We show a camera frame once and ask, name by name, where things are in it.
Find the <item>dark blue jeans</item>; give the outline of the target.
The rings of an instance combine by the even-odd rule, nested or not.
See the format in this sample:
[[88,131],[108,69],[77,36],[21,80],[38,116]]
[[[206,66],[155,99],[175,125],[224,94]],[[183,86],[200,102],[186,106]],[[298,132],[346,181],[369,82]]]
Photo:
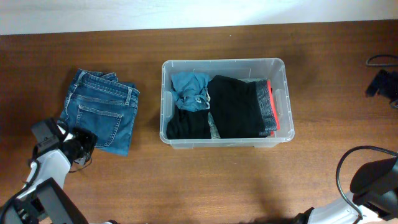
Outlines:
[[58,122],[98,137],[95,148],[127,156],[139,102],[135,84],[112,73],[79,69],[64,100]]

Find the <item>black garment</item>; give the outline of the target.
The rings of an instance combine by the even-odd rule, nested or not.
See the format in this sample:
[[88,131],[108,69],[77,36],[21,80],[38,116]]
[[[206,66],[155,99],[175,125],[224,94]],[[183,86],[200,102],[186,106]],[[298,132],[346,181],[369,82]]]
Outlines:
[[175,106],[172,119],[167,124],[168,139],[210,139],[209,110],[188,111]]

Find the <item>small blue garment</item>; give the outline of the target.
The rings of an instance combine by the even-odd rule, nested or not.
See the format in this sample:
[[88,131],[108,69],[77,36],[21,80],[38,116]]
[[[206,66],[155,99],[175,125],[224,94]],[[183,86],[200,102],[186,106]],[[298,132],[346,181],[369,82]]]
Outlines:
[[211,77],[208,74],[180,72],[171,75],[171,81],[171,93],[178,109],[191,112],[210,109],[208,83]]

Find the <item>light blue jeans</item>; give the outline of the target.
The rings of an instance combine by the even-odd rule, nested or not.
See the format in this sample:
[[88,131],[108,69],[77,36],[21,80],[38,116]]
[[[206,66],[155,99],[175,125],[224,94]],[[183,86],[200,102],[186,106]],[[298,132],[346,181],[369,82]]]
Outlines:
[[213,119],[213,116],[211,113],[208,113],[208,124],[210,127],[210,135],[212,139],[220,139],[220,134],[218,132],[218,129],[216,127],[215,121]]

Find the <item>black shorts with red waistband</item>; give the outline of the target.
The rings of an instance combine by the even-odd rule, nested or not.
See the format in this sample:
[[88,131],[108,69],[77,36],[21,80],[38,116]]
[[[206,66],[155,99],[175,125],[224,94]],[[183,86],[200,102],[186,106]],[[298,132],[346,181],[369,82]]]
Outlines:
[[221,138],[266,138],[280,129],[269,79],[245,82],[217,75],[208,93]]

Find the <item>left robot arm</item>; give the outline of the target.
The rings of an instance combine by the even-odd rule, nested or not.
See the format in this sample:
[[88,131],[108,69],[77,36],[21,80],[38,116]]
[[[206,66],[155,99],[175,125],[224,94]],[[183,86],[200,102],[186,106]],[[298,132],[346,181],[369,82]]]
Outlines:
[[1,223],[77,224],[88,220],[63,191],[72,165],[92,161],[98,137],[92,132],[60,126],[52,118],[31,127],[37,144],[29,160],[23,188],[1,207]]

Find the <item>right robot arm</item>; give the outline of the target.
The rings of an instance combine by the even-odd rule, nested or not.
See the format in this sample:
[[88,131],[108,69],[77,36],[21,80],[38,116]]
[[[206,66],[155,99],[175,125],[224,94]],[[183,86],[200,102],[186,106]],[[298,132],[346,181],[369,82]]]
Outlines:
[[[390,158],[368,162],[353,176],[349,191],[341,187],[340,170],[345,159],[356,151],[376,151]],[[377,146],[356,146],[343,154],[335,172],[340,198],[324,207],[299,213],[294,223],[371,223],[397,218],[397,153]]]

